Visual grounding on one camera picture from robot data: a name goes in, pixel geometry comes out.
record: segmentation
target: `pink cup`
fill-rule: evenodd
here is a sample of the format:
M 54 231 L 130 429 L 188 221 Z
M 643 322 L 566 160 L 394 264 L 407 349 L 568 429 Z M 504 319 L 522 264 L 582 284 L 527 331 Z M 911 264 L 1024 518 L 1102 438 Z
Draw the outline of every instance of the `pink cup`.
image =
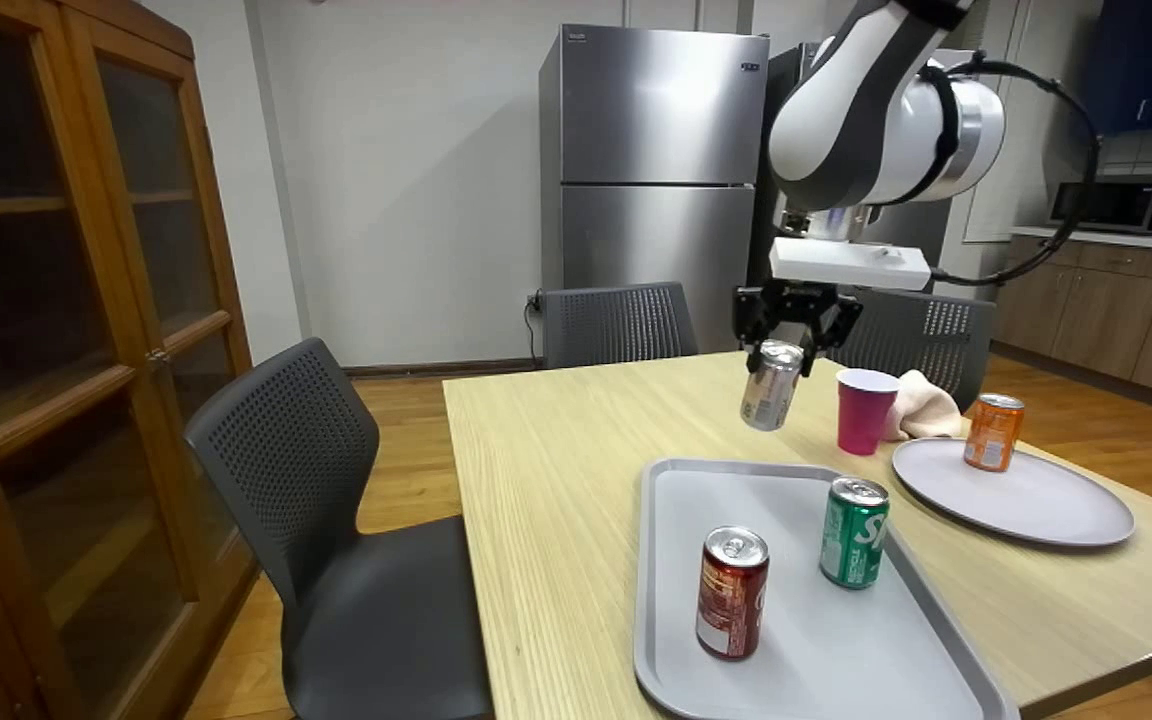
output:
M 890 430 L 898 376 L 874 367 L 840 371 L 840 449 L 874 454 Z

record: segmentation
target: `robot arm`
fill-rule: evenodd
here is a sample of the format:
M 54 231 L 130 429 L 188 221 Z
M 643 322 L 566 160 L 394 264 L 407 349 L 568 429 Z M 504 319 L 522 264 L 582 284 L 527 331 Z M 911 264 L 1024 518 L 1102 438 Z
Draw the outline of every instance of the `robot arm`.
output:
M 968 0 L 862 0 L 784 100 L 767 160 L 794 206 L 945 199 L 1003 144 L 987 83 L 928 64 Z
M 999 94 L 928 64 L 966 17 L 968 0 L 858 0 L 774 121 L 767 160 L 794 212 L 945 199 L 987 170 Z M 925 289 L 932 276 L 917 246 L 858 246 L 812 228 L 782 241 L 767 264 L 766 289 L 738 292 L 738 336 L 755 367 L 777 322 L 803 322 L 803 376 L 862 317 L 848 284 Z

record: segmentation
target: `tray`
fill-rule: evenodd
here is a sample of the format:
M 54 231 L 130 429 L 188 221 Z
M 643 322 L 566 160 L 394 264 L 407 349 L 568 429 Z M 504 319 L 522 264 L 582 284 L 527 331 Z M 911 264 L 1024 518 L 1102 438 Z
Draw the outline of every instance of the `tray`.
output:
M 932 509 L 1012 541 L 1113 546 L 1135 537 L 1126 498 L 1044 454 L 1016 451 L 1007 472 L 980 472 L 966 462 L 966 443 L 917 438 L 892 451 L 892 469 Z
M 641 687 L 673 714 L 1016 720 L 898 537 L 863 593 L 818 569 L 832 475 L 715 459 L 643 469 L 634 628 Z M 696 640 L 701 542 L 725 522 L 759 530 L 774 552 L 759 649 L 740 663 Z

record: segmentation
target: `soda can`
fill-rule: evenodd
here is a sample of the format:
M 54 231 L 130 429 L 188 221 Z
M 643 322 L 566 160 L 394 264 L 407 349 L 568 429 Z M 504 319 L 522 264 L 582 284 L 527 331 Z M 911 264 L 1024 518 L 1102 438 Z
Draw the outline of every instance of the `soda can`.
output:
M 882 575 L 890 537 L 890 489 L 838 475 L 824 504 L 822 573 L 840 587 L 869 587 Z
M 701 546 L 696 640 L 725 659 L 759 649 L 767 542 L 747 529 L 715 529 Z
M 747 429 L 777 430 L 784 424 L 794 389 L 802 382 L 803 349 L 766 340 L 752 356 L 740 416 Z
M 986 393 L 973 408 L 973 437 L 966 459 L 986 472 L 1003 472 L 1021 438 L 1024 404 L 1016 396 Z

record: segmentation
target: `wooden table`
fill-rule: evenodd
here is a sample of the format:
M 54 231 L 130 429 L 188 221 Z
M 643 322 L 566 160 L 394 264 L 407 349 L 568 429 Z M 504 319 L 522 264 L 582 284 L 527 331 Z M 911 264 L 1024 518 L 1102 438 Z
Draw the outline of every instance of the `wooden table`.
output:
M 1113 552 L 973 530 L 892 479 L 892 449 L 838 451 L 832 376 L 818 363 L 782 430 L 740 421 L 738 350 L 445 382 L 504 720 L 652 714 L 634 673 L 637 496 L 665 454 L 822 462 L 890 485 L 899 542 L 1029 714 L 1152 673 L 1152 496 L 1102 475 L 1135 512 L 1135 541 Z

